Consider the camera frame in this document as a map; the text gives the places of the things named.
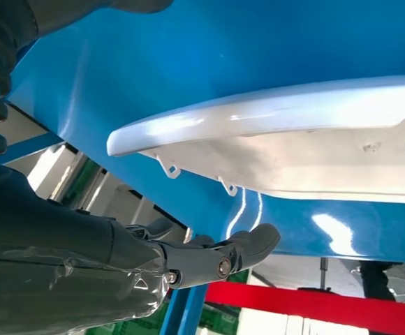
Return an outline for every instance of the glossy blue paint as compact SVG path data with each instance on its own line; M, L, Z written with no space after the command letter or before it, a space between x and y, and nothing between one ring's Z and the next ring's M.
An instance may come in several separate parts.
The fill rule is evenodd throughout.
M405 204L243 201L189 172L168 179L141 155L106 154L111 131L159 112L384 75L405 75L405 1L177 0L147 16L101 10L43 38L14 71L9 100L197 233L269 222L282 233L279 253L405 260Z
M195 334L203 313L208 285L173 292L160 335Z
M10 163L61 142L64 141L54 133L47 132L45 134L29 138L28 140L14 143L8 146L5 154L0 155L0 164Z

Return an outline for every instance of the red beam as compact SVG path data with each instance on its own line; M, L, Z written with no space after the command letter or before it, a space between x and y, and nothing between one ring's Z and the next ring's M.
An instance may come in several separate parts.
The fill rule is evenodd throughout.
M392 301L230 282L210 284L206 301L405 334L405 304Z

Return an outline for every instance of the white aero part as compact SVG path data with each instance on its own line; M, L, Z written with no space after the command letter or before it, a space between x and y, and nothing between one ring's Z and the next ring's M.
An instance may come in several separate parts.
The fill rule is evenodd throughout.
M405 202L405 76L229 96L128 124L107 141L110 156L138 151L164 169L221 181L230 195L241 186L280 198Z

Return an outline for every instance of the white panel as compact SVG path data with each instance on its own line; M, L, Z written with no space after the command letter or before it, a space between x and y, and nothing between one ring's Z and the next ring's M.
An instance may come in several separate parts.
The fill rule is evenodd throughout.
M112 155L143 149L276 197L405 202L405 77L227 97L138 121L107 142Z

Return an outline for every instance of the bolt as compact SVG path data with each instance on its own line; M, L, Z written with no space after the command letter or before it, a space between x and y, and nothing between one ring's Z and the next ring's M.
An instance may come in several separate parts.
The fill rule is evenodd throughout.
M220 278L226 278L230 273L230 270L230 262L227 258L224 258L219 263L218 275Z
M377 152L380 147L381 147L381 142L375 142L375 143L370 143L370 144L364 145L363 149L365 152Z
M167 274L167 280L169 281L169 284L175 284L178 281L178 275L175 272L169 272Z

